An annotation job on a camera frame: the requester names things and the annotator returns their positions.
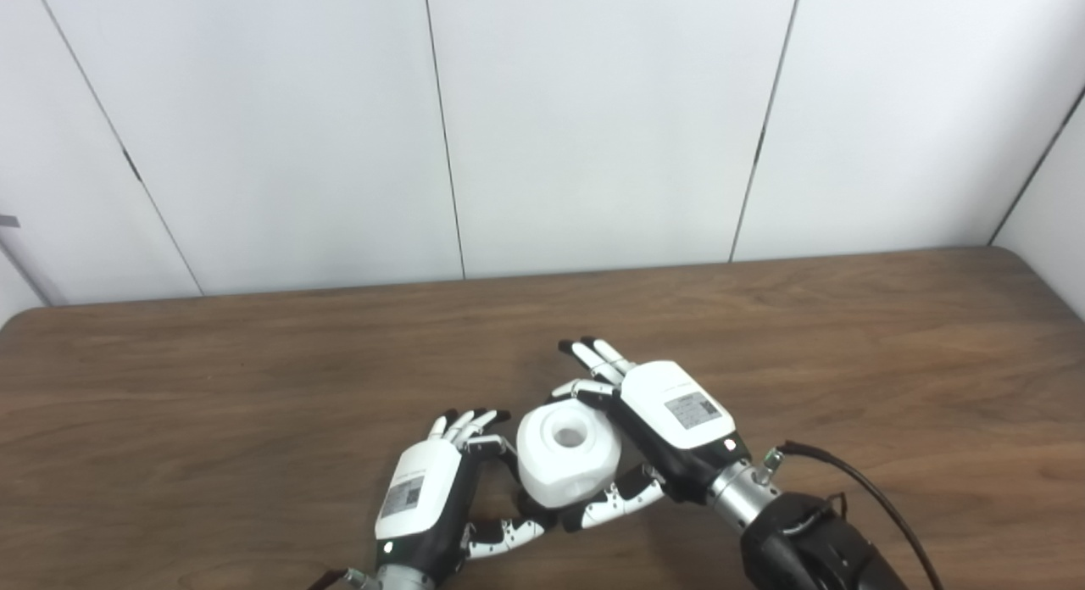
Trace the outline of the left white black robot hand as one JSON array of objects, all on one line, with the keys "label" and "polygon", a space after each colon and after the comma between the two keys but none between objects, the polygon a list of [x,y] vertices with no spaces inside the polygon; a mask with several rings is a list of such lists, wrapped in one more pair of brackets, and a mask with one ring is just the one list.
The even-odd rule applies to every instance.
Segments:
[{"label": "left white black robot hand", "polygon": [[376,582],[382,589],[438,589],[469,560],[526,546],[557,524],[554,513],[520,509],[512,518],[471,520],[481,472],[497,461],[520,480],[512,444],[493,434],[501,409],[449,409],[426,439],[399,456],[376,514]]}]

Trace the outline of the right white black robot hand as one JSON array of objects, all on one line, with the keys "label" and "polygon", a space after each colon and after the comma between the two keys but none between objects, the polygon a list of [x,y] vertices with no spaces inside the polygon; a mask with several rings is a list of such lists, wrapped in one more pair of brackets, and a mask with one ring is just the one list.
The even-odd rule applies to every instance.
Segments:
[{"label": "right white black robot hand", "polygon": [[671,359],[636,365],[596,337],[562,339],[558,350],[576,359],[590,377],[558,387],[550,402],[577,401],[604,413],[643,456],[639,466],[563,510],[562,527],[585,531],[663,497],[714,508],[725,485],[722,476],[749,457],[727,409]]}]

